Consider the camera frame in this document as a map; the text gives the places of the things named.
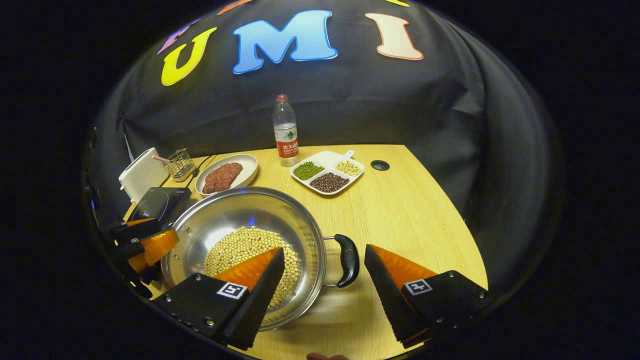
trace utensil holder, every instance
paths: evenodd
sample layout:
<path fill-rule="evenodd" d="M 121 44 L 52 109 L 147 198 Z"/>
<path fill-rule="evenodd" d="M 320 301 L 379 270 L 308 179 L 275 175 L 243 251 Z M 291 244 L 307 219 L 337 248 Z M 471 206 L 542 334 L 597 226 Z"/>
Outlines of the utensil holder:
<path fill-rule="evenodd" d="M 177 183 L 185 181 L 195 169 L 187 149 L 177 150 L 167 160 L 169 160 L 169 163 L 166 164 L 169 174 Z"/>

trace pot handle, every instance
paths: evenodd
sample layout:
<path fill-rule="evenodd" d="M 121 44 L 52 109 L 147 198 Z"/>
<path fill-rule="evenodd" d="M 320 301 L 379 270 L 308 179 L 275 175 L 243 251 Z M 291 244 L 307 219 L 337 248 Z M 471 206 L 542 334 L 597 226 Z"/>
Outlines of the pot handle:
<path fill-rule="evenodd" d="M 353 240 L 340 234 L 324 238 L 325 240 L 335 240 L 340 244 L 340 264 L 342 265 L 342 277 L 337 284 L 329 284 L 325 286 L 337 286 L 343 288 L 351 284 L 360 272 L 360 258 L 358 257 L 358 249 Z"/>

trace wooden table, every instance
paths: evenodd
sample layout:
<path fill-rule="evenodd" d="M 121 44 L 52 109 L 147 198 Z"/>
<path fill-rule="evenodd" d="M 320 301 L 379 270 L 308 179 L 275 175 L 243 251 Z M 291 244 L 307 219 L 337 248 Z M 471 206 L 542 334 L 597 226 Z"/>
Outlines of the wooden table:
<path fill-rule="evenodd" d="M 300 184 L 280 165 L 275 149 L 245 151 L 258 159 L 259 171 L 251 185 L 274 188 L 300 201 L 314 216 L 325 236 L 349 236 L 360 254 L 360 275 L 343 288 L 323 288 L 313 306 L 284 328 L 259 332 L 253 348 L 244 352 L 261 359 L 302 360 L 309 352 L 327 356 L 344 354 L 351 360 L 386 359 L 404 349 L 391 330 L 369 273 L 364 266 L 368 243 L 378 245 L 441 273 L 457 270 L 488 290 L 480 252 L 455 207 L 403 145 L 331 145 L 300 147 L 301 159 L 319 151 L 344 154 L 353 149 L 353 159 L 365 165 L 365 172 L 352 185 L 325 197 Z M 208 164 L 230 155 L 220 154 Z M 194 159 L 196 165 L 205 158 Z M 384 160 L 387 171 L 375 170 L 371 161 Z M 192 181 L 192 202 L 203 197 Z M 163 186 L 184 187 L 186 183 L 167 180 Z M 326 242 L 325 284 L 336 283 L 342 275 L 340 246 Z M 152 283 L 154 297 L 167 289 Z"/>

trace letter m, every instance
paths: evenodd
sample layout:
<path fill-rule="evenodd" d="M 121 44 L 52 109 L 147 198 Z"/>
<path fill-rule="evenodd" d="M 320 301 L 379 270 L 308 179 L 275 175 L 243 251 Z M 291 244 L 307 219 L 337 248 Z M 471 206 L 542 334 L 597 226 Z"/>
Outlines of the letter m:
<path fill-rule="evenodd" d="M 338 56 L 338 50 L 329 45 L 326 34 L 326 20 L 331 15 L 327 10 L 299 12 L 281 31 L 264 20 L 237 28 L 233 34 L 240 37 L 240 52 L 234 74 L 262 66 L 264 60 L 256 55 L 256 47 L 273 63 L 280 63 L 293 40 L 296 49 L 291 52 L 291 58 L 295 61 L 328 60 Z"/>

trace water bottle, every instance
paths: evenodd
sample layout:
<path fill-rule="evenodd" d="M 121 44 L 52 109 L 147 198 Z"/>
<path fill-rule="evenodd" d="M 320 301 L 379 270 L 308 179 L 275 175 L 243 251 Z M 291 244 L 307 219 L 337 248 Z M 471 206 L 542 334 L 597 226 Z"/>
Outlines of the water bottle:
<path fill-rule="evenodd" d="M 300 157 L 296 114 L 286 94 L 276 97 L 276 107 L 273 109 L 273 132 L 276 135 L 276 145 L 282 166 L 291 167 L 297 164 Z"/>

